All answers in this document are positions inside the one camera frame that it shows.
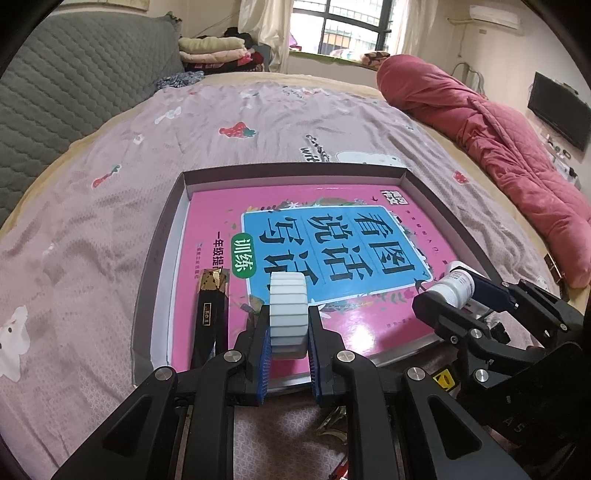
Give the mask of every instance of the window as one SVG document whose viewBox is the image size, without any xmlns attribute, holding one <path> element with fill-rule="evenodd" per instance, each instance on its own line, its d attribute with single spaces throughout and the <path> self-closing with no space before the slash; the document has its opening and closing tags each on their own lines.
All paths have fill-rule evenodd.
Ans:
<svg viewBox="0 0 591 480">
<path fill-rule="evenodd" d="M 308 53 L 385 50 L 397 0 L 295 0 L 291 45 Z"/>
</svg>

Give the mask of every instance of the strawberry print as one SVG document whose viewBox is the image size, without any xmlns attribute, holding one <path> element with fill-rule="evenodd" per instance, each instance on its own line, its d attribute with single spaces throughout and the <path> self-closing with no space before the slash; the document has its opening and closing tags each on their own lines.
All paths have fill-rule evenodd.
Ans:
<svg viewBox="0 0 591 480">
<path fill-rule="evenodd" d="M 453 174 L 453 179 L 458 182 L 460 185 L 465 185 L 466 183 L 470 183 L 468 177 L 466 177 L 461 171 L 457 171 Z"/>
<path fill-rule="evenodd" d="M 256 131 L 248 128 L 244 122 L 238 122 L 230 128 L 221 128 L 220 133 L 227 137 L 236 138 L 252 138 L 256 135 Z"/>
<path fill-rule="evenodd" d="M 94 189 L 97 188 L 106 179 L 108 179 L 109 177 L 112 177 L 113 174 L 117 173 L 120 168 L 121 168 L 121 165 L 115 165 L 113 167 L 113 170 L 111 170 L 110 173 L 108 173 L 107 175 L 103 175 L 102 177 L 100 177 L 100 178 L 96 179 L 94 182 L 92 182 L 92 188 L 94 188 Z"/>
</svg>

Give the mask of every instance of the yellow warning label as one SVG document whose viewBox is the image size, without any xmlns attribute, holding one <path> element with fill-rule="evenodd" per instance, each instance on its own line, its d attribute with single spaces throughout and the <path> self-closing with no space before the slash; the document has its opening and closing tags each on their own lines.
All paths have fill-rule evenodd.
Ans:
<svg viewBox="0 0 591 480">
<path fill-rule="evenodd" d="M 433 377 L 433 380 L 435 380 L 441 386 L 441 388 L 447 392 L 456 386 L 456 382 L 452 377 L 452 373 L 447 368 L 436 374 Z"/>
</svg>

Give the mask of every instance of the quilted headboard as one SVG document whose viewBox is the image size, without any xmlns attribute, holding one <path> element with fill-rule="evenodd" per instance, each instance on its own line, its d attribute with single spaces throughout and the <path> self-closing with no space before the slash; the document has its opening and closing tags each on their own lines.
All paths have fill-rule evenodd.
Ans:
<svg viewBox="0 0 591 480">
<path fill-rule="evenodd" d="M 0 79 L 0 226 L 70 144 L 182 72 L 177 21 L 113 12 L 52 15 Z"/>
</svg>

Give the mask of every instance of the bed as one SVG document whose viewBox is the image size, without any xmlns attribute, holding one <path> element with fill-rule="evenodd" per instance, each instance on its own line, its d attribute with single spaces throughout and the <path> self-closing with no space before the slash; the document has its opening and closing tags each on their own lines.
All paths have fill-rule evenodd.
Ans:
<svg viewBox="0 0 591 480">
<path fill-rule="evenodd" d="M 102 15 L 101 22 L 114 19 Z M 153 77 L 178 68 L 173 26 L 155 46 L 163 52 Z M 523 277 L 558 293 L 545 243 L 516 207 L 451 141 L 387 105 L 379 91 L 272 73 L 219 74 L 153 96 L 151 89 L 105 113 L 96 131 L 79 131 L 42 173 L 32 171 L 34 182 L 0 230 L 2 341 L 11 325 L 19 334 L 4 343 L 13 362 L 0 364 L 0 434 L 31 478 L 51 477 L 133 389 L 129 344 L 139 279 L 183 170 L 307 161 L 306 135 L 331 161 L 341 161 L 341 151 L 373 157 L 368 161 L 395 157 L 444 199 L 505 280 Z M 231 138 L 220 131 L 240 122 L 255 133 Z M 571 302 L 583 312 L 588 295 L 571 291 Z M 514 344 L 532 344 L 508 322 Z M 448 353 L 413 361 L 428 368 Z M 305 394 L 237 410 L 235 478 L 328 477 L 343 446 L 315 438 L 311 427 L 320 418 Z"/>
</svg>

